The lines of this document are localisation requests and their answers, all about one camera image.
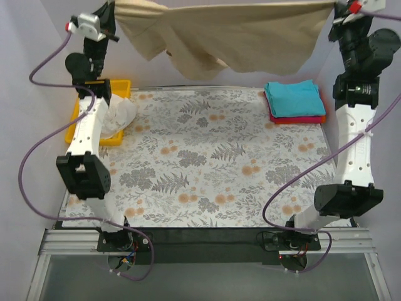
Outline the beige t shirt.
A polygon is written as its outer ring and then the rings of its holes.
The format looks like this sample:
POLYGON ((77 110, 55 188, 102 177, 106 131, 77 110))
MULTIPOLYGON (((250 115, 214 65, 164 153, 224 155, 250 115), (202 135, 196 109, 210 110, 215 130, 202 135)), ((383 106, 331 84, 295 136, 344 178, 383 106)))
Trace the beige t shirt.
POLYGON ((333 1, 169 8, 116 1, 115 19, 146 60, 161 53, 189 80, 238 73, 292 75, 310 58, 333 1))

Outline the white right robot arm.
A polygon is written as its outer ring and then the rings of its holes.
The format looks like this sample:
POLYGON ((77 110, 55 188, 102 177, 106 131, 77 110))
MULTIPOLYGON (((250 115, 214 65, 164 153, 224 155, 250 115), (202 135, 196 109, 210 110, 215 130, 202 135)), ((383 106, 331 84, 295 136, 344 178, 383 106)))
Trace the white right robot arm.
POLYGON ((379 123, 379 76, 400 49, 400 37, 391 29, 370 33, 374 17, 385 1, 338 1, 328 35, 338 42, 345 71, 333 86, 338 122, 337 165, 332 184, 318 186, 313 204, 286 222, 278 236, 291 249, 307 246, 317 231, 340 219, 361 216, 383 200, 371 172, 372 128, 379 123))

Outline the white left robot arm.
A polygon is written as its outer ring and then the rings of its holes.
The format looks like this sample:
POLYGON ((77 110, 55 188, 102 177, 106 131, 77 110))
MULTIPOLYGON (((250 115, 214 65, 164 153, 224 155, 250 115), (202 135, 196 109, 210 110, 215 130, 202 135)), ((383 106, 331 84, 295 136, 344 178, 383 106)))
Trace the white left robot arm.
POLYGON ((119 40, 114 13, 115 3, 108 1, 91 14, 73 16, 66 26, 68 32, 84 37, 83 51, 71 53, 65 60, 83 118, 76 123, 71 144, 64 156, 57 157, 56 166, 69 193, 83 200, 101 219, 105 243, 125 251, 133 245, 133 235, 126 230, 127 219, 106 199, 111 175, 98 154, 102 123, 112 97, 110 81, 100 76, 108 42, 119 40))

